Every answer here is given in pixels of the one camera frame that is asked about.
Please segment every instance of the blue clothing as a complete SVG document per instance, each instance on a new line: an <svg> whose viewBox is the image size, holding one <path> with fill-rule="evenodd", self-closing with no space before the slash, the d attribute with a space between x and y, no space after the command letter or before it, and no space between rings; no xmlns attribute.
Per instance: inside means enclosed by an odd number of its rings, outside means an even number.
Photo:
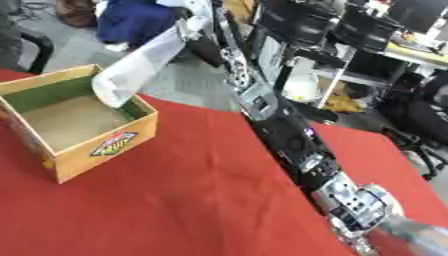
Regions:
<svg viewBox="0 0 448 256"><path fill-rule="evenodd" d="M141 46L174 23L174 10L154 0L110 0L99 18L97 36L106 43Z"/></svg>

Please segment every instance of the box label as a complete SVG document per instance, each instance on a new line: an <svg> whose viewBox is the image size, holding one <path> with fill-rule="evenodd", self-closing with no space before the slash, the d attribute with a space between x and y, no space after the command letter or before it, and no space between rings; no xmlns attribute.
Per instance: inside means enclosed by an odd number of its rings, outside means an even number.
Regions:
<svg viewBox="0 0 448 256"><path fill-rule="evenodd" d="M113 156L118 153L128 145L132 139L137 136L137 132L124 132L119 133L114 138L106 140L98 148L93 150L91 156Z"/></svg>

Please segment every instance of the cardboard box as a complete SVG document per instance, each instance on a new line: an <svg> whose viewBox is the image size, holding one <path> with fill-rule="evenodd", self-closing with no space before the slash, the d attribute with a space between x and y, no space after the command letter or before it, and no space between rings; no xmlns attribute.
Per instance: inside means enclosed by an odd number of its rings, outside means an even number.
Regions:
<svg viewBox="0 0 448 256"><path fill-rule="evenodd" d="M224 6L228 8L236 20L242 23L247 23L252 15L254 6L253 0L225 0Z"/></svg>
<svg viewBox="0 0 448 256"><path fill-rule="evenodd" d="M155 136L158 113L140 97L111 109L94 95L100 70L88 65L0 83L0 116L59 183Z"/></svg>

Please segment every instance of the black equipment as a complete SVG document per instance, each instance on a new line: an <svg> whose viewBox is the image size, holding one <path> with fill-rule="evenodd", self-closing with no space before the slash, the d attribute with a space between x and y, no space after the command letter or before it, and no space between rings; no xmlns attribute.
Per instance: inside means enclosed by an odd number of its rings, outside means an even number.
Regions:
<svg viewBox="0 0 448 256"><path fill-rule="evenodd" d="M262 0L258 24L268 35L291 46L317 46L328 32L336 11L308 2Z"/></svg>
<svg viewBox="0 0 448 256"><path fill-rule="evenodd" d="M373 17L363 8L349 4L333 35L356 49L382 52L399 27L388 17Z"/></svg>
<svg viewBox="0 0 448 256"><path fill-rule="evenodd" d="M409 30L426 34L447 6L446 0L397 0L389 16Z"/></svg>

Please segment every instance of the table leg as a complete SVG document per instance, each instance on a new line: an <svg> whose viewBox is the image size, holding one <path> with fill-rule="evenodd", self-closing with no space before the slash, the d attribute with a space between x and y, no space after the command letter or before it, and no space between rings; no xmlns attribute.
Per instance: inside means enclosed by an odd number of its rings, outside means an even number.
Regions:
<svg viewBox="0 0 448 256"><path fill-rule="evenodd" d="M319 101L317 108L322 109L325 106L325 103L327 103L328 98L330 98L331 94L333 93L334 89L336 88L338 82L341 80L342 75L344 75L345 71L348 68L348 65L352 61L353 57L356 54L356 48L348 47L347 51L344 54L343 60L345 61L344 67L336 70L336 73L333 75L333 78L331 80L330 86L328 86L327 90L324 93L324 96Z"/></svg>

